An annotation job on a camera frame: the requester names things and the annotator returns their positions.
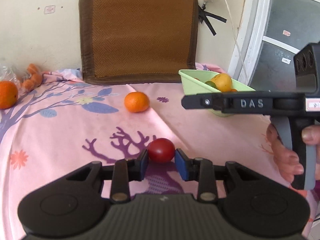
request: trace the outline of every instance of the light green basket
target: light green basket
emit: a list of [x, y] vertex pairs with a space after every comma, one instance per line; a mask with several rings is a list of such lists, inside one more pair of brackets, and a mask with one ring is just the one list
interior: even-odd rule
[[[219, 73], [207, 70], [192, 70], [181, 69], [179, 75], [181, 76], [183, 91], [185, 95], [195, 95], [204, 93], [221, 93], [219, 90], [205, 84], [205, 82], [212, 79]], [[238, 91], [254, 91], [251, 87], [248, 87], [241, 82], [232, 79], [233, 88]], [[221, 111], [215, 111], [210, 109], [217, 116], [226, 117], [231, 114], [223, 114]]]

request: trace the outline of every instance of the white wall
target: white wall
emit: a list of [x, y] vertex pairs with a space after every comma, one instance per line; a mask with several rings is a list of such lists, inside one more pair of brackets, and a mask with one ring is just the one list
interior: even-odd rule
[[[244, 0], [228, 0], [239, 27]], [[44, 14], [55, 5], [55, 13]], [[208, 3], [207, 11], [229, 19], [224, 0]], [[210, 20], [217, 35], [199, 25], [196, 61], [228, 69], [234, 49], [230, 21]], [[81, 67], [78, 0], [0, 0], [0, 64], [43, 70]]]

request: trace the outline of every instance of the clear plastic bag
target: clear plastic bag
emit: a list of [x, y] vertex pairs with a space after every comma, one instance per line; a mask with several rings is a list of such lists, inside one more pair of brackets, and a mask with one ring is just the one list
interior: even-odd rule
[[30, 92], [42, 83], [40, 69], [29, 64], [26, 71], [18, 71], [12, 67], [0, 66], [0, 81], [7, 80], [16, 84], [19, 92]]

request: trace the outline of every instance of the red tomato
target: red tomato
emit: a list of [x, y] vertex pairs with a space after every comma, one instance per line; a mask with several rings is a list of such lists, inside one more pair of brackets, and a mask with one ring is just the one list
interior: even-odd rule
[[176, 150], [172, 141], [166, 138], [159, 138], [152, 141], [147, 149], [150, 160], [156, 163], [167, 163], [171, 161]]

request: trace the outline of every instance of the brown seat mat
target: brown seat mat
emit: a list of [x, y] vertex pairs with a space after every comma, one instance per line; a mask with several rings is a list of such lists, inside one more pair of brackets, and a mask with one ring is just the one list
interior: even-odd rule
[[79, 11], [87, 83], [180, 82], [195, 69], [197, 0], [79, 0]]

